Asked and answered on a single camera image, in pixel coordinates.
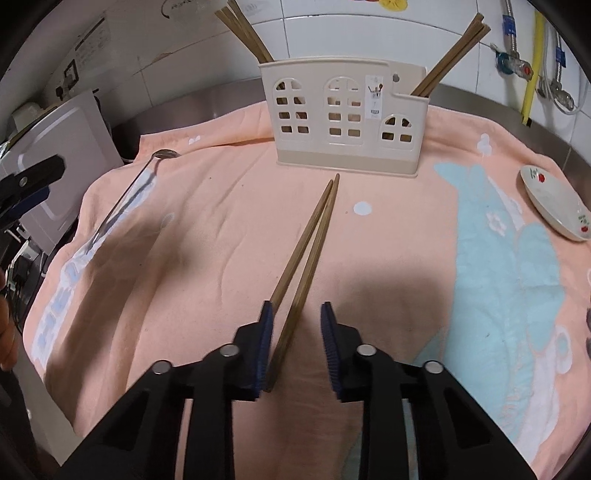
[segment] metal screw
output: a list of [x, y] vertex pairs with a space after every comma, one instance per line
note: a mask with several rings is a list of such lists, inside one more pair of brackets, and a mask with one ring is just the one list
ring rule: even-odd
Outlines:
[[439, 362], [436, 362], [434, 360], [431, 360], [430, 362], [427, 362], [425, 364], [425, 370], [427, 370], [427, 372], [429, 372], [430, 374], [440, 374], [441, 372], [443, 372], [443, 365], [440, 364]]
[[152, 372], [156, 375], [165, 374], [173, 367], [172, 363], [166, 360], [158, 360], [154, 365], [152, 365]]
[[222, 356], [235, 356], [240, 353], [240, 348], [238, 347], [238, 345], [229, 343], [220, 348], [220, 353], [222, 354]]
[[377, 352], [376, 348], [368, 343], [363, 343], [357, 347], [357, 353], [362, 356], [374, 356], [375, 352]]

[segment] finger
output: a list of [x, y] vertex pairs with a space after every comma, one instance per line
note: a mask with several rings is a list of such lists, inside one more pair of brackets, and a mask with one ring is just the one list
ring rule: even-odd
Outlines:
[[10, 321], [10, 309], [5, 298], [0, 297], [0, 335], [8, 328]]
[[18, 341], [17, 339], [14, 339], [14, 342], [12, 343], [12, 348], [10, 349], [8, 356], [6, 357], [4, 362], [0, 362], [0, 369], [2, 369], [3, 372], [10, 372], [10, 370], [12, 370], [14, 366], [17, 364], [17, 359]]
[[6, 361], [12, 344], [14, 343], [16, 328], [11, 322], [12, 326], [9, 326], [2, 335], [0, 335], [0, 364]]

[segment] metal spoon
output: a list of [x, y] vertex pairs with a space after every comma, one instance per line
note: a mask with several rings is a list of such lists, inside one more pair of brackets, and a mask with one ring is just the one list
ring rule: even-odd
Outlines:
[[92, 236], [90, 242], [88, 243], [88, 245], [86, 247], [86, 253], [88, 253], [90, 251], [90, 249], [95, 244], [95, 242], [104, 233], [103, 230], [105, 229], [105, 226], [107, 225], [107, 222], [109, 221], [109, 219], [112, 217], [113, 212], [117, 210], [117, 207], [121, 204], [121, 201], [127, 196], [127, 194], [129, 193], [129, 191], [135, 185], [135, 182], [138, 181], [138, 178], [140, 177], [140, 175], [144, 172], [144, 170], [146, 168], [148, 168], [148, 165], [150, 165], [152, 163], [152, 160], [155, 159], [155, 158], [157, 158], [159, 160], [165, 160], [167, 158], [177, 158], [179, 156], [180, 156], [179, 153], [175, 152], [174, 150], [169, 150], [168, 148], [163, 148], [163, 149], [158, 150], [158, 151], [156, 151], [156, 152], [154, 152], [152, 154], [152, 156], [150, 157], [150, 159], [148, 160], [148, 162], [146, 163], [146, 165], [144, 165], [144, 167], [139, 171], [139, 173], [136, 176], [136, 178], [134, 178], [134, 181], [129, 184], [129, 187], [127, 187], [127, 190], [125, 190], [124, 193], [123, 193], [123, 195], [121, 197], [119, 197], [119, 200], [117, 200], [117, 203], [115, 203], [114, 207], [111, 209], [111, 211], [109, 212], [109, 214], [105, 217], [105, 219], [103, 220], [103, 222], [97, 228], [95, 234]]

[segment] white plate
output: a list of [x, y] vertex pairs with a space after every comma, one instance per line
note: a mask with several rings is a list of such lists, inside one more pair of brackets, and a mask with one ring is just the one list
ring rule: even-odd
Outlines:
[[519, 172], [527, 195], [554, 230], [575, 242], [591, 239], [591, 212], [570, 185], [534, 165]]

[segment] black clip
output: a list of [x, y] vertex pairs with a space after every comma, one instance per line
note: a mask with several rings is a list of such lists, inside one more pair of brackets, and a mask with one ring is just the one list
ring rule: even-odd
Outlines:
[[409, 478], [402, 399], [408, 399], [421, 480], [535, 480], [536, 476], [470, 394], [436, 361], [394, 361], [337, 323], [322, 306], [322, 336], [333, 390], [342, 402], [363, 401], [360, 480]]
[[193, 364], [160, 360], [121, 397], [56, 480], [172, 480], [185, 400], [193, 399], [183, 478], [233, 480], [232, 400], [255, 401], [267, 373], [271, 302], [233, 343]]
[[0, 232], [49, 197], [49, 185], [63, 177], [66, 163], [59, 155], [0, 180]]

